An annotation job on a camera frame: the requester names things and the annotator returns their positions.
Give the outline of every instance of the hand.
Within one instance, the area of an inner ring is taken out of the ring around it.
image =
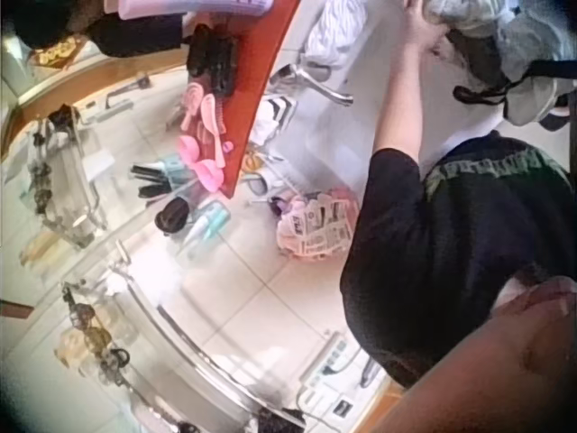
[[[444,24],[432,24],[423,16],[423,0],[405,0],[405,44],[419,52],[433,49],[448,32]]]
[[[533,431],[577,381],[575,291],[556,277],[495,311],[423,377],[382,431]]]

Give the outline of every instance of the cable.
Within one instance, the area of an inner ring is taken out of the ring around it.
[[[311,413],[305,412],[301,407],[300,407],[300,398],[303,395],[303,392],[305,392],[307,390],[307,388],[305,388],[304,386],[300,387],[300,390],[298,390],[297,392],[297,397],[296,397],[296,404],[297,404],[297,409],[300,410],[301,412],[303,412],[303,415],[307,415],[309,418],[314,419],[315,421],[320,422],[321,424],[323,424],[325,427],[331,429],[332,431],[336,432],[336,433],[341,433],[341,430],[339,430],[336,427],[331,426],[328,422],[326,422],[324,419],[319,418]]]
[[[354,358],[356,358],[356,357],[359,355],[359,353],[361,352],[361,350],[362,350],[362,349],[359,347],[359,349],[354,353],[354,355],[351,356],[351,359],[349,359],[349,360],[348,360],[341,368],[339,368],[338,370],[333,370],[331,367],[326,366],[326,367],[323,369],[322,373],[323,373],[325,376],[332,376],[333,374],[342,373],[344,370],[346,370],[347,368],[349,368],[349,367],[351,366],[351,364],[352,364],[353,361],[354,361]]]

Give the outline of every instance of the black t-shirt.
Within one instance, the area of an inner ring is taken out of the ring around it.
[[[516,272],[577,279],[577,200],[545,153],[497,133],[421,182],[396,150],[371,160],[341,292],[349,327],[410,386],[490,314]]]

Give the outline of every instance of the faucet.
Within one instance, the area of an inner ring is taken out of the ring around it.
[[[331,101],[341,106],[351,106],[354,101],[353,95],[335,92],[324,84],[319,83],[317,80],[312,78],[310,74],[306,72],[300,65],[288,64],[283,66],[277,70],[277,72],[275,72],[272,77],[270,77],[269,83],[273,87],[280,83],[299,84],[301,86],[306,86],[316,90],[324,97],[327,97]]]

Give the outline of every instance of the power strip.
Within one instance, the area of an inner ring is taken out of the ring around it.
[[[300,378],[303,387],[314,389],[323,382],[323,370],[326,367],[342,365],[348,360],[341,361],[343,354],[348,346],[348,342],[340,332],[331,335],[325,348],[315,358],[315,361],[307,368]]]

